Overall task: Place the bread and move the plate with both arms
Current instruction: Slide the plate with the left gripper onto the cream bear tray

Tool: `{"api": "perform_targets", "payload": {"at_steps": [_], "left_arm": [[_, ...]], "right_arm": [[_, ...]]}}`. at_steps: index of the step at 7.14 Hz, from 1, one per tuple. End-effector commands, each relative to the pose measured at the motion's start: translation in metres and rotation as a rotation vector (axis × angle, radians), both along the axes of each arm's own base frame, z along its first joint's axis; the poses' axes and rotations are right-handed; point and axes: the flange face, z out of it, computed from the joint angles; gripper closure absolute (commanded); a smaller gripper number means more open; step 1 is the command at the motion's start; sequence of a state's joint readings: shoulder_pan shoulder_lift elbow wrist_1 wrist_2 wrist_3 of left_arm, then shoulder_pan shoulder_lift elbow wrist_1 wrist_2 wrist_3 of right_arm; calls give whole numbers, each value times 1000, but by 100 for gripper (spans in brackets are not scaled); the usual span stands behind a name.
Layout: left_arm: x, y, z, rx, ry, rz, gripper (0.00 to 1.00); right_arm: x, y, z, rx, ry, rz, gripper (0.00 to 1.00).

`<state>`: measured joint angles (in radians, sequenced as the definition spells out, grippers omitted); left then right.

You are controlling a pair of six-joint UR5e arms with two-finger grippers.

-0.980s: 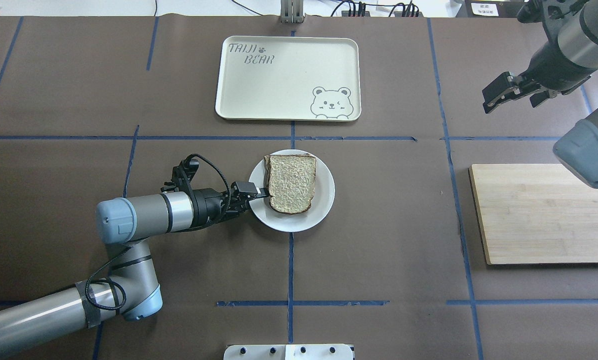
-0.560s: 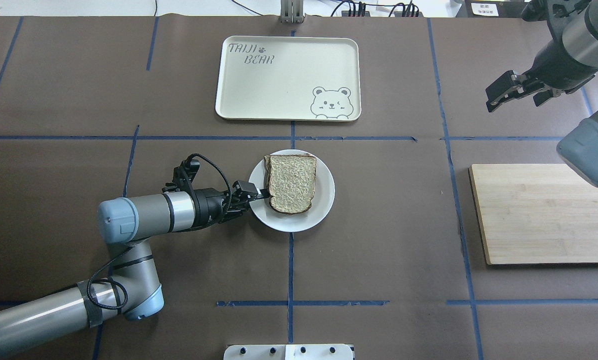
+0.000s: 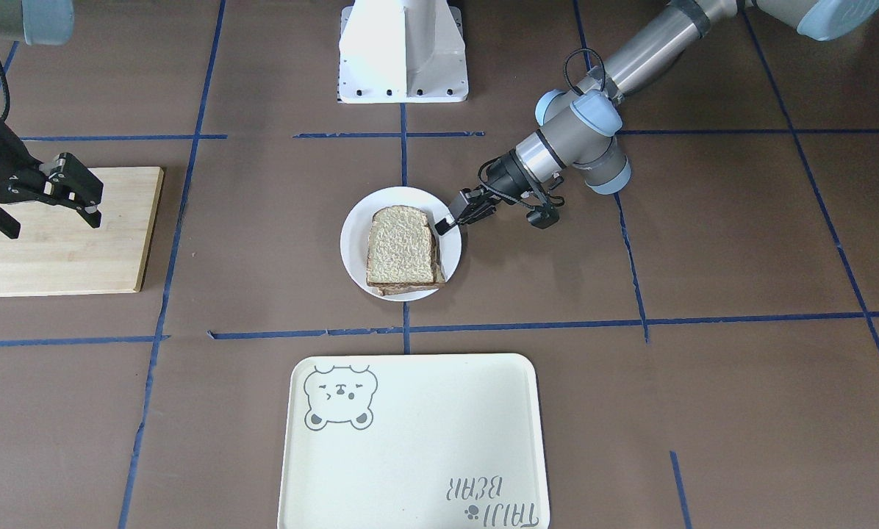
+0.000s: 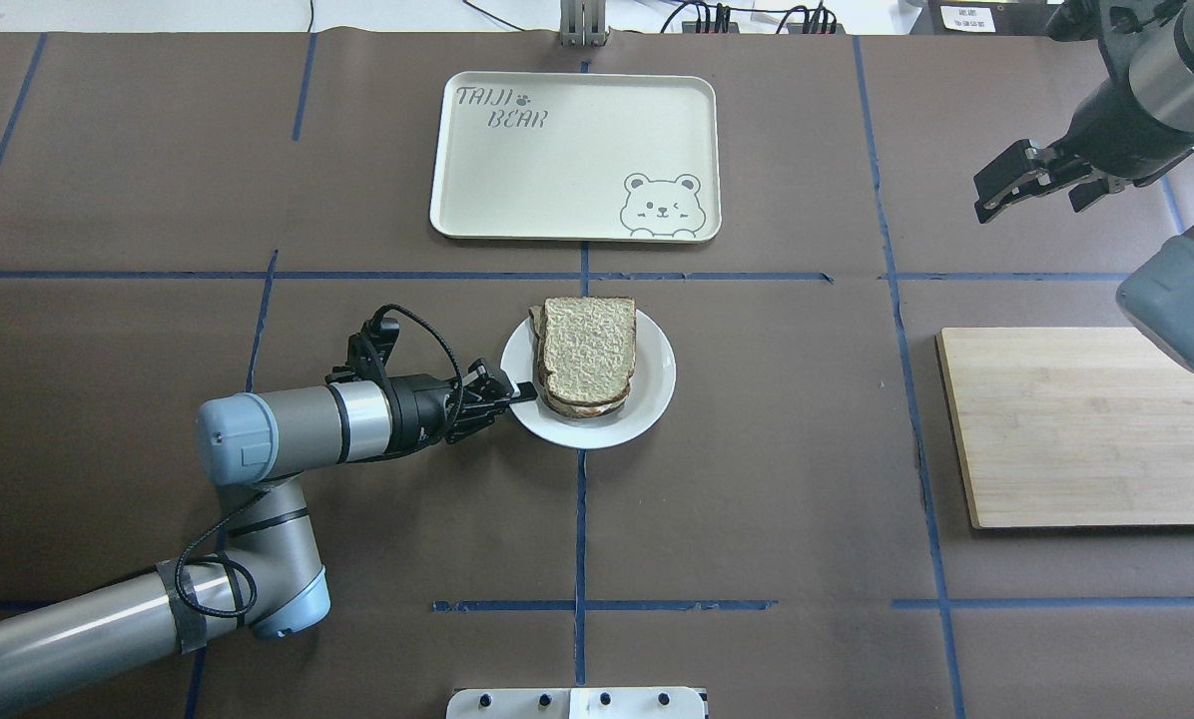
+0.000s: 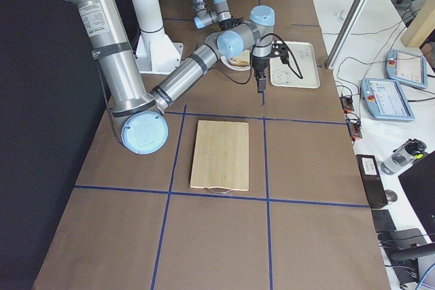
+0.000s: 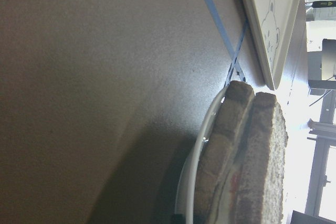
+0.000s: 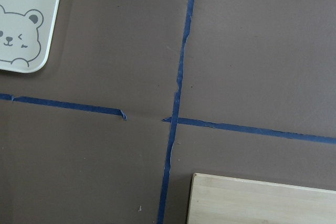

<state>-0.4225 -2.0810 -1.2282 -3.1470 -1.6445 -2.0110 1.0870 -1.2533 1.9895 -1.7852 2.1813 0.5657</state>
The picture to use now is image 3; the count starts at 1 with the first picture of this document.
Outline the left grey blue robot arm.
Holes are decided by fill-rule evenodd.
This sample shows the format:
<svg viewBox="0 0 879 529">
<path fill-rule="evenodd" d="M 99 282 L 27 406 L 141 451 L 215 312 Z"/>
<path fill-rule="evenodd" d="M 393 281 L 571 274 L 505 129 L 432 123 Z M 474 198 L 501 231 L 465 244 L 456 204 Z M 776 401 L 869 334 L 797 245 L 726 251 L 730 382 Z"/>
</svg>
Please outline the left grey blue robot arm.
<svg viewBox="0 0 879 529">
<path fill-rule="evenodd" d="M 478 170 L 478 184 L 451 201 L 436 222 L 437 234 L 493 215 L 500 204 L 525 207 L 536 228 L 556 223 L 564 199 L 553 191 L 565 170 L 583 174 L 600 195 L 617 193 L 630 181 L 631 161 L 617 139 L 625 98 L 656 81 L 695 41 L 720 21 L 755 7 L 815 41 L 856 30 L 879 1 L 669 1 L 664 10 L 609 58 L 595 57 L 583 79 L 565 91 L 544 94 L 536 106 L 538 127 Z"/>
</svg>

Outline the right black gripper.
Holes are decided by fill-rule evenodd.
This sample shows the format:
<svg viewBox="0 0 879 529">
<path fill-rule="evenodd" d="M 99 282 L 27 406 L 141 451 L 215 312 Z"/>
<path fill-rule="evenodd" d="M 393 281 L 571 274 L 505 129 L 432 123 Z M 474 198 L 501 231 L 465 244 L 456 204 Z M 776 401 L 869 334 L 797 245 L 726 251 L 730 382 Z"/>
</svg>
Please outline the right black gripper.
<svg viewBox="0 0 879 529">
<path fill-rule="evenodd" d="M 104 189 L 100 178 L 71 153 L 61 153 L 49 163 L 40 164 L 0 118 L 0 204 L 32 201 L 43 194 L 47 204 L 72 209 L 91 228 L 99 228 Z M 20 230 L 20 222 L 0 207 L 0 232 L 17 239 Z"/>
</svg>

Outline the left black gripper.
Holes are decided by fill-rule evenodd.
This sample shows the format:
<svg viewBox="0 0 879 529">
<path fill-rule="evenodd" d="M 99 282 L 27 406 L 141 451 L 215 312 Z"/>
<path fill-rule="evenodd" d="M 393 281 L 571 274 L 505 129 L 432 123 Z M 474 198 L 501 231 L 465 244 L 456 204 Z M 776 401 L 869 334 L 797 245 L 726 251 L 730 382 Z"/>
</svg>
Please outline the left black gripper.
<svg viewBox="0 0 879 529">
<path fill-rule="evenodd" d="M 530 190 L 525 175 L 534 176 L 515 150 L 487 161 L 479 168 L 479 190 L 460 190 L 448 205 L 449 214 L 436 222 L 436 233 L 443 237 L 453 227 L 483 220 L 496 212 L 501 201 L 508 205 L 521 204 L 530 211 L 531 206 L 540 201 Z"/>
</svg>

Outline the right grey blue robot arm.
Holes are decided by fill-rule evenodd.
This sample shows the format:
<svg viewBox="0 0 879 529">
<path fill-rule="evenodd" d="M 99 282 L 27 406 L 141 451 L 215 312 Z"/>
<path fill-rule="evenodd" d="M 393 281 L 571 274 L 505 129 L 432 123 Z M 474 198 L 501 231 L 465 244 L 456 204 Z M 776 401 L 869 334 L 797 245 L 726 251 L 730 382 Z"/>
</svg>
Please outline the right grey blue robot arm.
<svg viewBox="0 0 879 529">
<path fill-rule="evenodd" d="M 76 13 L 72 1 L 0 1 L 0 40 L 27 45 L 63 45 L 71 39 Z M 76 211 L 91 228 L 101 225 L 100 178 L 71 153 L 43 162 L 7 125 L 12 106 L 5 63 L 0 57 L 4 99 L 0 111 L 0 232 L 19 238 L 21 224 L 4 204 L 42 202 Z"/>
</svg>

